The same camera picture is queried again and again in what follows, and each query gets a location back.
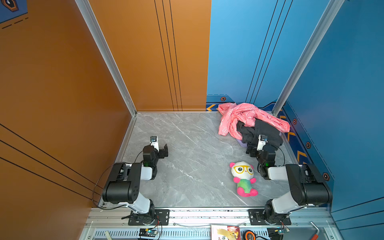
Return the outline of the purple cloth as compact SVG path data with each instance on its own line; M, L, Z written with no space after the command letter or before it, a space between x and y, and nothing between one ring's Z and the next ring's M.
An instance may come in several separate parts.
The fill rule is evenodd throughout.
M243 148L247 148L247 143L243 143L241 140L238 140L237 139L237 142L239 143L239 145Z

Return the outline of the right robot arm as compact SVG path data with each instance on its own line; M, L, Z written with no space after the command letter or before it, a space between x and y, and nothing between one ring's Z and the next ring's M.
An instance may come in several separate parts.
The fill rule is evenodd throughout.
M290 225L290 214L307 206L330 204L333 194L314 164L275 165L276 150L267 144L261 150L248 147L250 156L258 160L258 172L265 180L287 181L289 192L270 199L264 209L249 210L252 225Z

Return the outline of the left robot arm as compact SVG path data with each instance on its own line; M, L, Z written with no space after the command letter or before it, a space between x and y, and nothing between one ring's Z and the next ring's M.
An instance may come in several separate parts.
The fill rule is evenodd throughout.
M168 210L156 211L154 202L140 193L141 181L154 180L158 173L160 159L169 156L168 146L156 149L153 145L143 148L143 160L138 163L115 163L102 193L104 202L129 208L131 213L122 217L129 220L130 226L162 224Z

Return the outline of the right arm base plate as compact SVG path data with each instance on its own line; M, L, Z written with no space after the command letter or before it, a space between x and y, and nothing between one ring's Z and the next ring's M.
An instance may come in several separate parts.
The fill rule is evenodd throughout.
M292 224L288 214L276 214L274 211L267 212L262 209L248 210L249 220L252 226L261 225L281 225L290 226Z

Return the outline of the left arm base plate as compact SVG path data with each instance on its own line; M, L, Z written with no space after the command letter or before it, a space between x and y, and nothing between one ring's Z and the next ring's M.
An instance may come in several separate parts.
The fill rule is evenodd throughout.
M132 214L129 218L129 226L167 226L170 220L169 209L150 210L148 214Z

